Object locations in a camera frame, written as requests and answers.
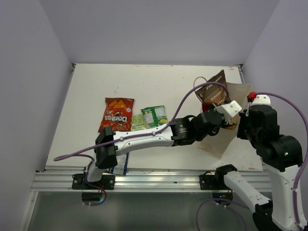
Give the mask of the brown Kettle chips bag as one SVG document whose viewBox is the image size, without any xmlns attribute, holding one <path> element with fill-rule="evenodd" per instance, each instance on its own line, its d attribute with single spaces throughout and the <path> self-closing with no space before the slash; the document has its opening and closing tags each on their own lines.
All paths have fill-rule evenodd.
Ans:
<svg viewBox="0 0 308 231">
<path fill-rule="evenodd" d="M 225 101 L 228 99 L 228 89 L 224 70 L 221 70 L 218 74 L 211 77 L 209 80 L 207 80 L 205 77 L 197 77 L 193 82 L 194 87 L 198 79 L 202 79 L 205 82 L 217 82 L 224 85 L 224 87 L 222 87 L 220 85 L 210 84 L 195 90 L 195 95 L 202 103 L 202 110 L 204 112 L 210 108 L 214 108 L 215 106 L 219 106 L 225 103 Z"/>
</svg>

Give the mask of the green snack bag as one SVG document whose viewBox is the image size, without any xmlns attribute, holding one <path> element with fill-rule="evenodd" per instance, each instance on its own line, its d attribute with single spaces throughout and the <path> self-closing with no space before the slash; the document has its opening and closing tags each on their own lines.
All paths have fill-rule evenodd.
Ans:
<svg viewBox="0 0 308 231">
<path fill-rule="evenodd" d="M 146 107 L 141 112 L 147 129 L 168 123 L 164 105 Z"/>
</svg>

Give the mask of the red Doritos chip bag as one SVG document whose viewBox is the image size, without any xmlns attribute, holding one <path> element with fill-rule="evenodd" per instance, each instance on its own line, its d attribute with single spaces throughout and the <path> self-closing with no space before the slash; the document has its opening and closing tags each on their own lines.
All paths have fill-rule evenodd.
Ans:
<svg viewBox="0 0 308 231">
<path fill-rule="evenodd" d="M 134 99 L 105 98 L 105 111 L 98 132 L 111 127 L 112 131 L 131 131 Z"/>
</svg>

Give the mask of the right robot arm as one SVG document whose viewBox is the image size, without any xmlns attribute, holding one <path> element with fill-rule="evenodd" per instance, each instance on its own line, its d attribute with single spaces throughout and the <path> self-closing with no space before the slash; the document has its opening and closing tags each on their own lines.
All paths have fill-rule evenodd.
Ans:
<svg viewBox="0 0 308 231">
<path fill-rule="evenodd" d="M 248 140 L 261 157 L 269 174 L 272 198 L 245 181 L 233 165 L 216 169 L 215 185 L 236 192 L 252 212 L 258 230 L 306 231 L 308 222 L 300 204 L 299 183 L 295 181 L 303 166 L 299 141 L 280 134 L 277 112 L 269 105 L 253 105 L 240 113 L 237 137 Z"/>
</svg>

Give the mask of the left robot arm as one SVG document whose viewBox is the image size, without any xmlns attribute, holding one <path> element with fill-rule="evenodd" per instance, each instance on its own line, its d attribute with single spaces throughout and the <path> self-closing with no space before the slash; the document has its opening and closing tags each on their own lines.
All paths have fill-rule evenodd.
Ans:
<svg viewBox="0 0 308 231">
<path fill-rule="evenodd" d="M 89 189 L 99 186 L 103 172 L 117 165 L 117 156 L 152 147 L 191 145 L 206 136 L 215 136 L 223 124 L 241 111 L 236 101 L 217 106 L 198 116 L 177 118 L 148 130 L 113 132 L 106 127 L 95 141 L 95 160 L 88 167 L 83 183 Z"/>
</svg>

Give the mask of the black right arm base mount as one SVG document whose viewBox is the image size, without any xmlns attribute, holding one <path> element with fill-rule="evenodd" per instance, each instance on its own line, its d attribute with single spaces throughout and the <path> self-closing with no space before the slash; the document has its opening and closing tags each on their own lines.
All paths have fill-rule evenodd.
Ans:
<svg viewBox="0 0 308 231">
<path fill-rule="evenodd" d="M 229 187 L 225 185 L 224 180 L 220 176 L 209 171 L 199 175 L 199 185 L 201 190 L 229 190 Z"/>
</svg>

